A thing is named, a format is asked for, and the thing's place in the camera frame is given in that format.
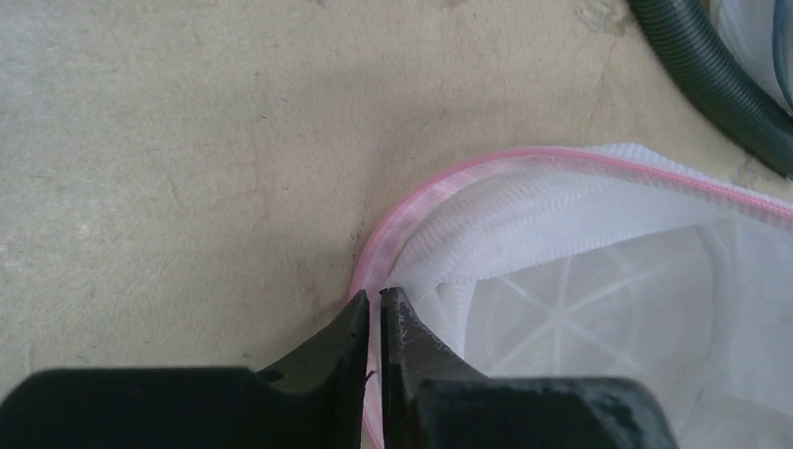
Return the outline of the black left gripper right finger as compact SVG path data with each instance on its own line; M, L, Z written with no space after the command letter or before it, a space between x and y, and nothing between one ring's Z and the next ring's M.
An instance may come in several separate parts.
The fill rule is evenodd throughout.
M614 377L490 378L454 353L399 288L381 292L387 448L675 448L660 404Z

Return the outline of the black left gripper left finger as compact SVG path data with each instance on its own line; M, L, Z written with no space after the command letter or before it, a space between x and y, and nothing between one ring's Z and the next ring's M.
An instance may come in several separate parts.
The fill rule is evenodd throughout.
M357 448L369 302L277 362L246 367L48 369L1 403L5 448Z

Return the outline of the pink trimmed mesh laundry bag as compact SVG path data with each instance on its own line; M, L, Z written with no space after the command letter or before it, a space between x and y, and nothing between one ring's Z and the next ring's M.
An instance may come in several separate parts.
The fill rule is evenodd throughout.
M684 448L792 444L792 207L638 144L486 155L381 221L351 288L398 287L493 377L620 376Z

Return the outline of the white mesh laundry bag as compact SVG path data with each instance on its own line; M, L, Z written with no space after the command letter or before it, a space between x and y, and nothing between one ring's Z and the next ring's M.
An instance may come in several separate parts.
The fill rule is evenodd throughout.
M791 107L774 73L772 0L711 1L708 12L714 28L741 68L786 112Z

